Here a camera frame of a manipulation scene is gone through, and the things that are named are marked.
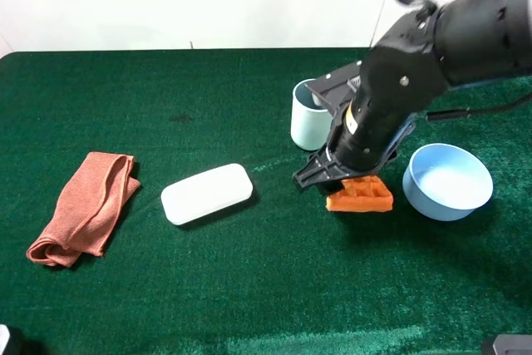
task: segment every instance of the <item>white plastic container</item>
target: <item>white plastic container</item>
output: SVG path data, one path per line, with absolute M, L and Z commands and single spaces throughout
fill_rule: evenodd
M 253 185 L 243 166 L 207 170 L 166 187 L 160 195 L 166 218 L 186 224 L 251 197 Z

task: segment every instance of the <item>bowl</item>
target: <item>bowl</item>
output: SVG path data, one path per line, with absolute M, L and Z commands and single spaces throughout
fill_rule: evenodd
M 441 221 L 466 217 L 488 202 L 493 180 L 470 152 L 443 143 L 419 148 L 402 178 L 410 204 L 425 216 Z

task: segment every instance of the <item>white wall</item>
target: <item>white wall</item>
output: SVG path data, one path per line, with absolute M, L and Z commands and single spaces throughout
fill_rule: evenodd
M 0 36 L 0 58 L 12 52 L 12 49 L 6 41 Z
M 0 0 L 13 51 L 363 47 L 384 0 Z

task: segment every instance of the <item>orange towel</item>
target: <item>orange towel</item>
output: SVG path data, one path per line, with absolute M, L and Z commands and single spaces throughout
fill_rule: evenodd
M 131 155 L 92 152 L 63 188 L 52 220 L 26 252 L 36 264 L 70 268 L 81 253 L 103 256 L 122 205 L 140 186 Z
M 329 211 L 386 212 L 392 210 L 393 195 L 378 176 L 342 180 L 343 189 L 327 197 Z

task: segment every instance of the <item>cup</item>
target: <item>cup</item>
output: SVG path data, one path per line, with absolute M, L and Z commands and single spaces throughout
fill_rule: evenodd
M 299 82 L 292 92 L 292 122 L 290 135 L 293 142 L 303 150 L 315 151 L 327 141 L 333 116 L 329 111 L 314 102 L 313 94 L 307 87 L 306 79 Z

